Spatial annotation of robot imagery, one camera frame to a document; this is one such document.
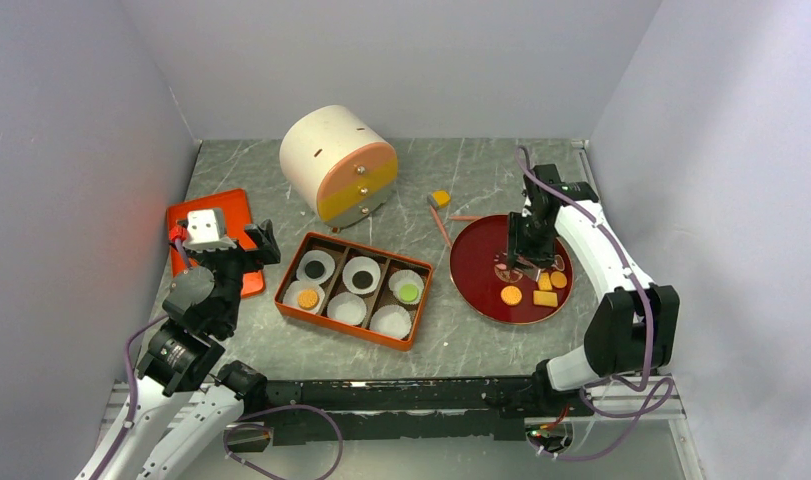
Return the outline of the silver metal tongs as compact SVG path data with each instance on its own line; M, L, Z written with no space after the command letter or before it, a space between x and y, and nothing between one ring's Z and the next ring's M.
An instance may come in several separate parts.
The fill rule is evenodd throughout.
M505 263L496 263L494 273L499 280L508 284L516 284L524 279L537 283L541 276L541 270L535 266L516 265L511 267Z

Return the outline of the orange tin lid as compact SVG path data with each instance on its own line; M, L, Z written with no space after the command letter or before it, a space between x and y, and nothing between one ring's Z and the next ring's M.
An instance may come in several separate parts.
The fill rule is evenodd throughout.
M186 226L185 237L189 243L204 241L207 247L214 248L218 239L227 237L246 250L255 246L244 233L244 227L252 223L252 216L243 189L228 190L169 206L166 226L170 241L179 230L179 221L190 223L190 226Z

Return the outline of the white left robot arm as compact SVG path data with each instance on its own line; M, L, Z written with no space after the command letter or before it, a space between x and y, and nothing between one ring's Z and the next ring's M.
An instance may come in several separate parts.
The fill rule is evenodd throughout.
M81 479L134 479L148 465L175 415L199 390L237 328L243 279L281 260L273 224L247 224L253 245L230 237L218 209L189 213L169 233L185 263L172 279L158 330L134 364L123 348L129 394L79 472Z

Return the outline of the green round cookie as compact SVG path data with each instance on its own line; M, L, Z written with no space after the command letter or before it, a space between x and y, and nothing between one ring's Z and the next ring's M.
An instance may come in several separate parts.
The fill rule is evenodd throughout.
M414 284L405 284L399 289L398 293L403 303L413 304L419 301L421 291L420 288Z

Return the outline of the orange round cookie front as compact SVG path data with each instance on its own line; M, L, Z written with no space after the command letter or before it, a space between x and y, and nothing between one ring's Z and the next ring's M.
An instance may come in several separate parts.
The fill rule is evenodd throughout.
M296 296L297 306L305 311L313 311L319 305L320 295L316 290L304 289L301 290Z

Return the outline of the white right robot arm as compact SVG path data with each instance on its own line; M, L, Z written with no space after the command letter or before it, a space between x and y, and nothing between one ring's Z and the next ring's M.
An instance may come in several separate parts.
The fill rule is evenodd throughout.
M507 265L544 270L564 243L599 299L582 344L538 367L546 378L531 387L530 399L538 412L553 415L568 403L570 390L668 365L680 298L631 258L588 183L562 181L553 165L525 166L523 173L524 206L508 215Z

